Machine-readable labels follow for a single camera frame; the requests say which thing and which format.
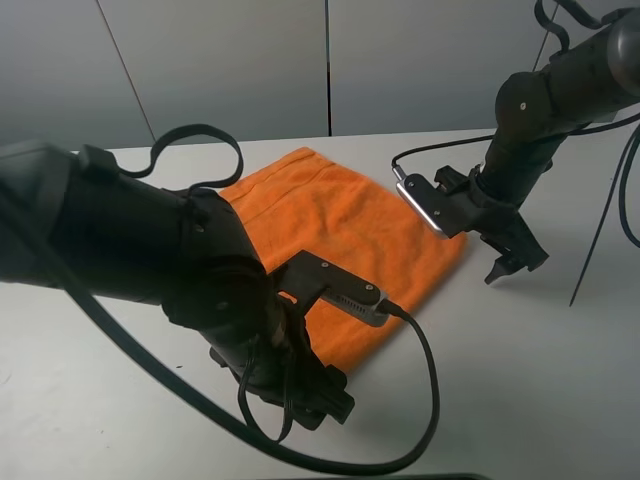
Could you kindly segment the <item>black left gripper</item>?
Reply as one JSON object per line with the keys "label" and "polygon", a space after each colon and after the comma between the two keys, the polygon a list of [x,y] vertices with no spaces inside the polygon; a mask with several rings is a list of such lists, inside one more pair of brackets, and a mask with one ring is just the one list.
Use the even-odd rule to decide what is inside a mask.
{"label": "black left gripper", "polygon": [[257,428],[248,404],[253,394],[283,409],[283,427],[316,429],[329,416],[343,424],[355,406],[346,375],[325,366],[311,349],[306,320],[277,295],[264,328],[234,321],[208,331],[210,356],[238,382],[237,401],[247,425]]}

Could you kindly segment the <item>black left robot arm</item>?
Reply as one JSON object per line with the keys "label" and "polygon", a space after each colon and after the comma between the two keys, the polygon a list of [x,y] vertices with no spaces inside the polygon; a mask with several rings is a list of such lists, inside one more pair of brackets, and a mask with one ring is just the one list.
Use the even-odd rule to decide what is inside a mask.
{"label": "black left robot arm", "polygon": [[108,151],[40,142],[2,148],[1,184],[92,294],[158,305],[199,332],[241,396],[311,430],[347,419],[345,376],[312,352],[303,316],[216,192],[159,189],[126,177]]}

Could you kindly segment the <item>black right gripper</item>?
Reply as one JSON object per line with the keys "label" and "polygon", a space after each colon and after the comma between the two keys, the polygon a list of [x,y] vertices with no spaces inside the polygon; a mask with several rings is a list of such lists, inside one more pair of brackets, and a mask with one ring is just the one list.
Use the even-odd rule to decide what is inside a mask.
{"label": "black right gripper", "polygon": [[452,232],[456,235],[475,231],[483,242],[500,253],[484,283],[491,285],[522,269],[539,268],[548,259],[548,253],[520,215],[519,207],[484,193],[478,179],[477,167],[463,175],[445,166],[435,175],[436,189],[448,200],[446,218]]}

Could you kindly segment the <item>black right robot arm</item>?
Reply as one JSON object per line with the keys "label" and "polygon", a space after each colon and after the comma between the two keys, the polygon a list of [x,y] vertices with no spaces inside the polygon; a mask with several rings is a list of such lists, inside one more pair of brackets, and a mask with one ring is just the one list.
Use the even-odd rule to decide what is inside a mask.
{"label": "black right robot arm", "polygon": [[435,212],[448,234],[476,231],[499,252],[485,281],[548,258],[519,210],[552,158],[573,132],[639,101],[639,11],[618,9],[599,20],[575,2],[574,10],[595,34],[563,47],[539,71],[511,75],[495,104],[497,129],[482,164],[463,175],[449,166],[435,175],[446,198]]}

